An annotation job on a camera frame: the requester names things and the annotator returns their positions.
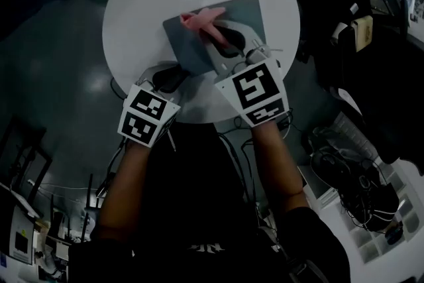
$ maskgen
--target round white table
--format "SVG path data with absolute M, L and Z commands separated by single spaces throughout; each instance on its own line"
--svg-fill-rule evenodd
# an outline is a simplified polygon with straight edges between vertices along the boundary
M 113 77 L 128 93 L 149 67 L 176 57 L 162 23 L 180 13 L 228 0 L 109 0 L 103 20 L 103 48 Z M 299 42 L 296 0 L 259 0 L 266 40 L 281 62 L 284 75 L 292 65 Z M 187 98 L 177 118 L 183 123 L 214 123 L 237 115 L 215 89 L 215 72 L 190 80 Z

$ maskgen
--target dark floor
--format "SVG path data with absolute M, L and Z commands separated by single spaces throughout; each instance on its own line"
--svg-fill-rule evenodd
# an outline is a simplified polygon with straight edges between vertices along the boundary
M 53 163 L 45 183 L 82 188 L 93 173 L 96 188 L 121 139 L 116 130 L 122 101 L 109 88 L 111 73 L 101 40 L 106 2 L 52 3 L 0 43 L 0 134 L 12 114 L 47 128 L 42 147 Z M 297 128 L 334 119 L 339 112 L 335 101 L 317 85 L 313 61 L 295 61 L 285 84 Z M 220 131 L 232 126 L 232 120 L 217 124 Z M 249 132 L 237 131 L 228 136 L 238 150 Z M 294 158 L 302 163 L 307 155 L 299 140 L 300 132 L 292 129 L 287 142 Z M 248 153 L 254 165 L 252 149 Z M 247 171 L 241 152 L 239 156 Z M 34 177 L 30 171 L 25 180 Z M 80 202 L 55 198 L 56 205 L 72 216 L 71 228 L 81 229 L 85 190 L 43 188 Z M 24 182 L 21 190 L 28 192 L 30 187 Z M 258 198 L 264 199 L 259 189 Z M 37 195 L 34 205 L 47 220 L 48 204 L 44 196 Z

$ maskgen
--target pink cloth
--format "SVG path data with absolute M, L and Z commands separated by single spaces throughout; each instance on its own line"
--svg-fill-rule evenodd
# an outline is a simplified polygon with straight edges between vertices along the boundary
M 222 44 L 224 47 L 228 47 L 229 43 L 227 39 L 220 33 L 216 27 L 213 26 L 213 21 L 225 12 L 225 7 L 216 7 L 209 9 L 205 7 L 200 10 L 199 14 L 195 13 L 182 13 L 180 15 L 181 24 L 189 30 L 199 32 L 204 30 L 209 33 L 217 42 Z

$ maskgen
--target yellow object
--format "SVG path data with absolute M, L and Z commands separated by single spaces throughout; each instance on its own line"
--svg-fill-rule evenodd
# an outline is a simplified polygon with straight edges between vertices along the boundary
M 356 51 L 359 52 L 372 42 L 372 17 L 367 15 L 354 20 L 350 25 L 355 30 Z

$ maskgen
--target forearm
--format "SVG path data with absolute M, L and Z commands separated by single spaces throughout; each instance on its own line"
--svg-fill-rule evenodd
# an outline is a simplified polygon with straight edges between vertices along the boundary
M 271 205 L 283 211 L 307 206 L 301 175 L 275 121 L 254 127 L 252 135 L 259 176 Z
M 132 144 L 101 207 L 97 237 L 127 241 L 135 232 L 150 149 Z

